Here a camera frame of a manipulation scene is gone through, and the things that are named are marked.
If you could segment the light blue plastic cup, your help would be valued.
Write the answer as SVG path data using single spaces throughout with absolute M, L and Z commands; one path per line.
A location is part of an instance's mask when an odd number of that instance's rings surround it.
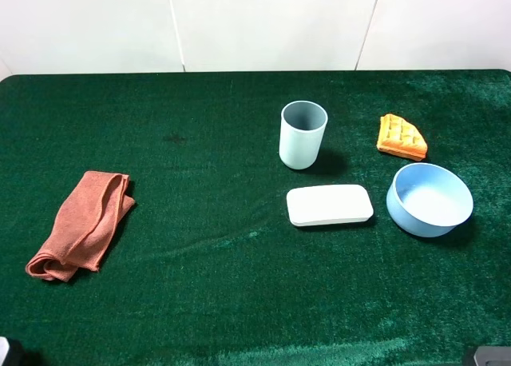
M 279 158 L 290 169 L 312 166 L 328 123 L 326 110 L 312 101 L 293 101 L 281 111 Z

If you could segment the grey object bottom right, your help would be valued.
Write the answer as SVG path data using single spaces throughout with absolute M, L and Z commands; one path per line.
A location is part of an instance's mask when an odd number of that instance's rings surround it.
M 510 346 L 480 346 L 473 355 L 473 362 L 477 366 L 510 366 Z

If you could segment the black white object bottom left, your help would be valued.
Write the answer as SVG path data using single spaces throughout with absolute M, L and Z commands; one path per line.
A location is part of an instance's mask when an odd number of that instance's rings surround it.
M 18 340 L 0 337 L 0 366 L 19 366 L 24 353 Z

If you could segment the white rounded soap box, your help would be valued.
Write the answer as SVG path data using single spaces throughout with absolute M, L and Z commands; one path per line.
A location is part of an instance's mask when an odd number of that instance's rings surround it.
M 287 193 L 287 211 L 294 226 L 336 225 L 368 221 L 374 214 L 361 185 L 316 185 Z

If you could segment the green velvet tablecloth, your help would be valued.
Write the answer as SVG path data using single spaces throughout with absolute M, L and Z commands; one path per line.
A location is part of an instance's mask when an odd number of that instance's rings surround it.
M 315 163 L 279 158 L 281 111 L 328 123 Z M 386 192 L 406 161 L 386 113 L 473 194 L 435 240 Z M 97 273 L 25 266 L 88 170 L 134 208 Z M 287 193 L 361 185 L 365 222 L 294 226 Z M 438 365 L 510 342 L 510 75 L 504 70 L 13 76 L 1 84 L 1 333 L 27 365 Z

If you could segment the orange waffle piece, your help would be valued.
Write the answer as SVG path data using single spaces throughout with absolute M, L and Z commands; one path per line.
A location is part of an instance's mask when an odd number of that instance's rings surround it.
M 380 117 L 377 150 L 414 161 L 426 158 L 428 146 L 418 129 L 402 117 L 388 113 Z

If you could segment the blue plastic bowl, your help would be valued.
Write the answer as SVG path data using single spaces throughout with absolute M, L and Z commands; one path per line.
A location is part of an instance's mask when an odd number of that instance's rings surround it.
M 401 229 L 434 238 L 470 218 L 473 197 L 465 182 L 448 169 L 419 162 L 403 166 L 394 175 L 386 207 Z

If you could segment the orange folded cloth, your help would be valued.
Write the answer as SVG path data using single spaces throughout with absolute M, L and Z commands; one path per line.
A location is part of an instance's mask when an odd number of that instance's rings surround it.
M 27 263 L 41 280 L 69 281 L 78 269 L 99 270 L 117 225 L 135 205 L 126 194 L 129 175 L 87 171 L 65 199 L 51 234 Z

